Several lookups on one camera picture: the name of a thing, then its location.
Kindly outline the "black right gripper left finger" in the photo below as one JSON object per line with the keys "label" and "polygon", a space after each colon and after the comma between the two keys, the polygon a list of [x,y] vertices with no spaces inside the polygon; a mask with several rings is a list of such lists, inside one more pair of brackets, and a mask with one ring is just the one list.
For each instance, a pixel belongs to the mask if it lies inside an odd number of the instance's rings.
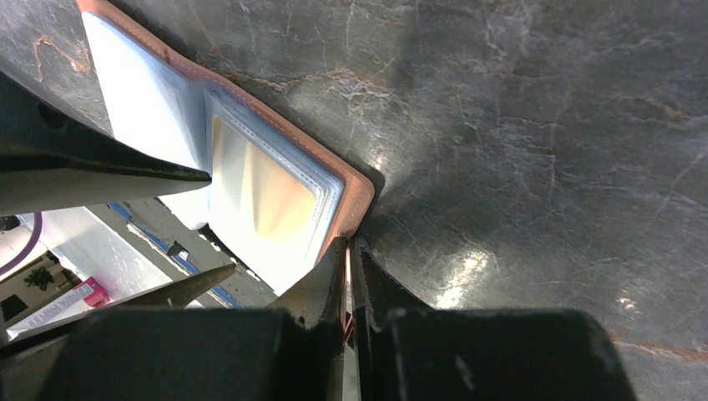
{"label": "black right gripper left finger", "polygon": [[346,240],[265,307],[127,307],[1,354],[4,400],[338,400]]}

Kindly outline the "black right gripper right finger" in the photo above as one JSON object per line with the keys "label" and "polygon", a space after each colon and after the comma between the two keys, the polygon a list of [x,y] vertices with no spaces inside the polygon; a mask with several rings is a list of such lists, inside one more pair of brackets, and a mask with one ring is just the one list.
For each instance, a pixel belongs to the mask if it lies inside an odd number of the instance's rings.
{"label": "black right gripper right finger", "polygon": [[632,400],[608,333],[564,308],[437,310],[350,243],[363,400]]}

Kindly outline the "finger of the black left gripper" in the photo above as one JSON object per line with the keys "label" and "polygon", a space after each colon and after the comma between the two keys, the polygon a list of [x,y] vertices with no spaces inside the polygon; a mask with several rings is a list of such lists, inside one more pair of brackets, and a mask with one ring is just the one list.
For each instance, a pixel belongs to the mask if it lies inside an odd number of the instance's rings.
{"label": "finger of the black left gripper", "polygon": [[172,195],[210,182],[207,172],[122,144],[1,75],[3,216]]}
{"label": "finger of the black left gripper", "polygon": [[127,307],[172,307],[184,308],[196,298],[217,287],[225,279],[236,273],[236,264],[228,264],[188,276],[184,279],[164,284],[120,301],[110,303],[91,311],[82,312],[72,317],[51,322],[38,328],[23,332],[18,337],[1,347],[1,354],[19,354],[30,348],[50,342],[69,334],[78,322],[95,312]]}

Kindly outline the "tan leather card holder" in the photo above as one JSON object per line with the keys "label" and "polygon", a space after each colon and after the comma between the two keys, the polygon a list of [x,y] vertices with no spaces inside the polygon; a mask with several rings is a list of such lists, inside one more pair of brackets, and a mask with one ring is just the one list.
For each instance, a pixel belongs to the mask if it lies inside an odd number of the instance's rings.
{"label": "tan leather card holder", "polygon": [[210,175],[162,197],[189,229],[210,228],[276,294],[353,236],[375,194],[366,176],[111,3],[78,8],[114,138]]}

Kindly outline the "orange credit card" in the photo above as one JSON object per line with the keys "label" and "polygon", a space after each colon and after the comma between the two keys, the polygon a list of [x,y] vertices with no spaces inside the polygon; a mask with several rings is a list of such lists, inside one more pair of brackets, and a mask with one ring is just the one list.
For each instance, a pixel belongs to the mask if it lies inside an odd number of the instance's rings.
{"label": "orange credit card", "polygon": [[281,244],[306,233],[316,196],[222,118],[212,119],[211,230],[227,246]]}

